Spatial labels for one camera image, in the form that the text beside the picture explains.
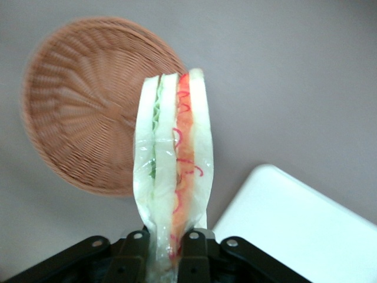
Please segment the round basket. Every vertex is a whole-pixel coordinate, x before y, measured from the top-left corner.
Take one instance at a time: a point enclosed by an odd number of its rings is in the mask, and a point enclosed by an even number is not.
[[[48,166],[70,184],[130,196],[143,81],[184,72],[166,43],[133,22],[75,21],[33,57],[22,96],[25,127]]]

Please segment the wicker basket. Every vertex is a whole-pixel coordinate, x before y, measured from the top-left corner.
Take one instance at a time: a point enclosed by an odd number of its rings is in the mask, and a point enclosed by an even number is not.
[[[130,196],[143,81],[184,72],[170,47],[133,22],[73,22],[42,44],[25,77],[22,110],[31,141],[70,184]]]

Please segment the gray background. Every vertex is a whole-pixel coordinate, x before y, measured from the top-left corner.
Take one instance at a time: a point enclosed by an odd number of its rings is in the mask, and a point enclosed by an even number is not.
[[[115,241],[141,227],[132,198],[94,196],[55,175],[19,116],[33,50],[94,15],[133,20],[187,68],[204,69],[216,167],[210,228],[262,163],[377,223],[375,1],[0,0],[0,280],[88,236]]]

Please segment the plastic wrap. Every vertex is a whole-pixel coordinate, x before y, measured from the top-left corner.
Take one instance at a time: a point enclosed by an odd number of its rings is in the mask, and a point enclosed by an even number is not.
[[[213,146],[203,72],[147,78],[134,139],[134,196],[151,234],[148,282],[176,282],[180,240],[207,228]]]

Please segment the carrot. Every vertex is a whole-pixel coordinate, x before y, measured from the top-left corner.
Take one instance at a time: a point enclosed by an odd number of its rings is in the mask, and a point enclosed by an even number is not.
[[[180,239],[186,228],[191,200],[194,193],[194,145],[191,141],[193,112],[191,110],[189,74],[183,75],[178,82],[177,90],[177,127],[174,131],[180,133],[176,144],[177,155],[177,187],[175,189],[176,203],[170,235],[170,259],[174,261],[179,255]]]

